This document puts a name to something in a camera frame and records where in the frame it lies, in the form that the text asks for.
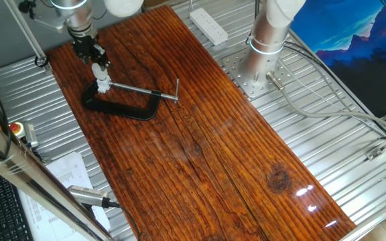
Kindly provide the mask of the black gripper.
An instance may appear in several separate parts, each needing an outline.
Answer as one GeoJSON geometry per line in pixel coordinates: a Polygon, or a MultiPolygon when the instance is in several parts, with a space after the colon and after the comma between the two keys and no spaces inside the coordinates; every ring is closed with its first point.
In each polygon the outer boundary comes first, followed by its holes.
{"type": "Polygon", "coordinates": [[[97,44],[97,38],[86,35],[78,37],[73,35],[72,48],[79,60],[84,64],[89,64],[89,59],[92,57],[94,63],[98,64],[101,70],[106,70],[110,61],[108,59],[106,50],[97,44]]]}

